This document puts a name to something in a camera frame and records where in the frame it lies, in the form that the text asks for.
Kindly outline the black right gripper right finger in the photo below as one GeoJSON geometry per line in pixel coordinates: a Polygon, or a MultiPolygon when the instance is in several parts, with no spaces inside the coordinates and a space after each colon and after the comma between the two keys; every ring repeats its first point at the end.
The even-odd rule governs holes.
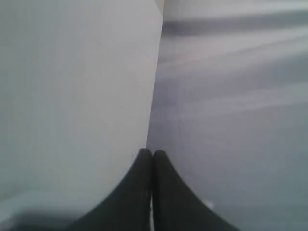
{"type": "Polygon", "coordinates": [[[153,155],[153,217],[156,231],[236,231],[185,184],[162,150],[153,155]]]}

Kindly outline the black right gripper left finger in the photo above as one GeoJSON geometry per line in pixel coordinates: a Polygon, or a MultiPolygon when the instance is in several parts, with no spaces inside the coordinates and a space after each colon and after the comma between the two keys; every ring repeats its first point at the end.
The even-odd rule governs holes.
{"type": "Polygon", "coordinates": [[[149,231],[153,155],[140,149],[117,187],[67,231],[149,231]]]}

